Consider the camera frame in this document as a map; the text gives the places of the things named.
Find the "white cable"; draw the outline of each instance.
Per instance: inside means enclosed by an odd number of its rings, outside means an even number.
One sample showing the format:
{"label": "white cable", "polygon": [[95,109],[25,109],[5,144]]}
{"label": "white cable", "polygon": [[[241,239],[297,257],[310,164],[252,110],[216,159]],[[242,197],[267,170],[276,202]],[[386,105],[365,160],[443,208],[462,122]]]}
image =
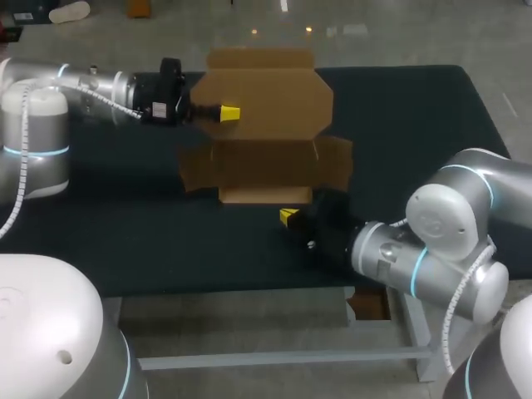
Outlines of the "white cable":
{"label": "white cable", "polygon": [[484,248],[480,255],[475,259],[475,262],[473,262],[467,272],[465,272],[462,280],[456,288],[454,295],[451,298],[451,301],[449,302],[449,307],[447,308],[446,315],[443,318],[443,327],[441,329],[441,350],[443,351],[443,361],[446,364],[446,369],[451,375],[454,374],[455,368],[452,366],[451,351],[449,350],[449,331],[451,330],[451,322],[455,314],[456,305],[458,305],[458,301],[460,301],[460,297],[464,293],[464,289],[466,289],[466,285],[473,277],[473,274],[475,274],[476,270],[493,256],[495,251],[495,244],[488,235],[488,246]]}
{"label": "white cable", "polygon": [[26,194],[27,181],[27,152],[28,152],[28,121],[29,121],[29,98],[33,90],[38,87],[36,82],[29,83],[22,92],[22,122],[21,122],[21,146],[20,146],[20,174],[18,176],[18,191],[15,204],[11,209],[11,214],[7,217],[6,223],[0,229],[0,239],[6,235],[9,229],[17,220],[18,214]]}
{"label": "white cable", "polygon": [[401,227],[401,226],[404,226],[405,224],[408,223],[408,219],[403,219],[403,220],[399,220],[398,222],[396,223],[392,223],[390,224],[391,227]]}
{"label": "white cable", "polygon": [[129,108],[125,107],[125,106],[121,106],[120,104],[112,101],[112,100],[109,100],[107,97],[104,97],[102,96],[101,94],[99,93],[96,93],[95,91],[92,91],[92,90],[89,90],[83,86],[76,86],[76,85],[71,85],[69,83],[66,83],[64,81],[61,81],[61,80],[54,80],[51,82],[51,86],[60,86],[60,87],[65,87],[67,89],[71,89],[71,90],[76,90],[76,91],[80,91],[81,93],[84,93],[84,94],[87,94],[88,96],[91,96],[91,97],[94,97],[96,98],[98,101],[101,101],[103,102],[104,104],[107,104],[108,106],[118,110],[118,111],[121,111],[121,112],[124,112],[126,115],[129,115],[137,120],[139,120],[140,118],[142,118],[142,114],[137,112],[137,111],[133,111],[133,110],[130,110]]}
{"label": "white cable", "polygon": [[124,112],[125,114],[139,120],[142,115],[139,112],[130,110],[129,108],[126,108],[125,106],[122,106],[120,104],[117,104],[114,101],[109,100],[108,98],[102,96],[101,94],[96,93],[95,91],[86,89],[82,86],[73,86],[65,83],[61,80],[53,80],[53,81],[34,81],[32,83],[28,83],[22,92],[22,123],[21,123],[21,157],[20,157],[20,174],[18,176],[18,190],[17,190],[17,198],[15,199],[15,204],[12,207],[11,214],[7,217],[6,223],[2,226],[0,229],[0,239],[9,231],[9,229],[13,226],[15,223],[15,220],[17,220],[18,214],[20,213],[20,209],[22,207],[22,202],[24,201],[24,195],[26,194],[26,183],[27,183],[27,162],[28,162],[28,151],[29,151],[29,134],[28,134],[28,127],[29,127],[29,105],[30,105],[30,97],[34,90],[42,88],[42,87],[49,87],[49,86],[61,86],[68,89],[80,91],[84,94],[87,94],[88,96],[96,98],[98,101],[103,102],[104,104],[107,104],[108,106],[111,106],[114,109],[117,109],[118,111]]}

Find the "white shoe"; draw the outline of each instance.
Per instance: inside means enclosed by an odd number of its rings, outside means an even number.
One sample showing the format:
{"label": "white shoe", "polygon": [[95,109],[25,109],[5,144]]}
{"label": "white shoe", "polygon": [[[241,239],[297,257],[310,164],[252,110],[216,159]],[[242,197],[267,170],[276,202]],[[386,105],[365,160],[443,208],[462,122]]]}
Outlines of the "white shoe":
{"label": "white shoe", "polygon": [[64,23],[78,21],[91,13],[91,6],[88,2],[73,2],[65,7],[51,10],[48,17],[53,23]]}

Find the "robotic arm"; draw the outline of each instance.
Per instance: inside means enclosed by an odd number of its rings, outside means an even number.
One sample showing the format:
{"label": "robotic arm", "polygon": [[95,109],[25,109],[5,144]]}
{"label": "robotic arm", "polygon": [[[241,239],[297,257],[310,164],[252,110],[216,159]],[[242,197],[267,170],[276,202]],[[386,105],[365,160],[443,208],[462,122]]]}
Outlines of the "robotic arm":
{"label": "robotic arm", "polygon": [[500,311],[509,275],[491,258],[488,218],[532,228],[531,204],[532,166],[469,149],[416,190],[406,218],[395,224],[353,218],[347,196],[339,193],[285,221],[325,264],[447,308],[442,347],[452,377],[444,399],[525,399],[532,397],[532,296],[517,304],[456,372],[447,340],[454,311],[479,324]]}
{"label": "robotic arm", "polygon": [[[36,80],[54,84],[28,95],[27,84]],[[2,62],[0,204],[20,193],[22,101],[29,102],[26,198],[32,198],[68,185],[69,111],[116,124],[131,116],[170,126],[195,117],[238,119],[238,112],[221,105],[192,104],[183,85],[179,60],[165,59],[154,80],[96,67]],[[401,222],[353,218],[348,199],[338,195],[290,215],[286,224],[326,264],[448,307],[448,331],[455,310],[476,323],[488,323],[500,311],[508,271],[491,258],[495,247],[488,218],[532,228],[531,202],[532,166],[472,149],[457,154],[412,195]],[[106,320],[96,290],[77,270],[50,258],[0,255],[0,282],[2,394],[10,399],[149,397],[127,341]],[[445,399],[532,397],[530,315],[532,297],[516,305],[453,374]]]}
{"label": "robotic arm", "polygon": [[[2,62],[0,204],[17,202],[0,238],[22,198],[54,195],[67,187],[69,116],[166,126],[194,118],[239,118],[237,108],[193,104],[184,84],[180,61],[169,58],[148,79],[94,66],[83,71],[14,58]],[[149,396],[128,342],[107,319],[85,276],[57,259],[0,254],[0,397]]]}
{"label": "robotic arm", "polygon": [[[29,84],[37,86],[28,95]],[[215,122],[239,118],[238,108],[193,104],[180,60],[172,58],[163,59],[158,74],[106,72],[96,66],[82,70],[9,58],[0,63],[0,95],[0,204],[13,201],[19,188],[25,97],[30,135],[27,199],[54,195],[68,186],[69,117],[162,126],[198,118]]]}

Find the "metal frame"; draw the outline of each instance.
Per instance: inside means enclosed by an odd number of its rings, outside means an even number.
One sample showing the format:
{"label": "metal frame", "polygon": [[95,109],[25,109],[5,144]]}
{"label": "metal frame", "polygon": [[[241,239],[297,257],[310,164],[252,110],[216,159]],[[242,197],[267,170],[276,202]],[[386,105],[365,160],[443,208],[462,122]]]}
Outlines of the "metal frame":
{"label": "metal frame", "polygon": [[[346,295],[352,295],[346,289]],[[440,338],[431,335],[425,310],[421,302],[409,295],[400,293],[401,305],[406,319],[412,345],[359,351],[298,351],[298,352],[252,352],[179,357],[148,357],[139,359],[143,370],[169,370],[199,367],[236,367],[271,364],[298,364],[310,362],[363,362],[377,360],[417,359],[417,376],[420,382],[435,381],[444,371]],[[104,306],[117,321],[120,315],[121,298],[104,301]],[[347,310],[350,328],[382,328],[385,324],[355,321]],[[452,348],[456,348],[471,330],[473,323],[456,318],[451,330]]]}

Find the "cardboard box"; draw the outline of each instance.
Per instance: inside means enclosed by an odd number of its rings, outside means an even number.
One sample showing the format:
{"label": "cardboard box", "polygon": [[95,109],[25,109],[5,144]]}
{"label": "cardboard box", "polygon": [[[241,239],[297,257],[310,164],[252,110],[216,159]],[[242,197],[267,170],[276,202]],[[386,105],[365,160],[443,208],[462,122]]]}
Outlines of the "cardboard box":
{"label": "cardboard box", "polygon": [[352,143],[318,136],[332,120],[333,91],[306,50],[212,51],[193,87],[195,104],[241,109],[240,120],[195,122],[212,142],[180,150],[187,191],[218,187],[224,203],[307,204],[312,188],[347,190]]}

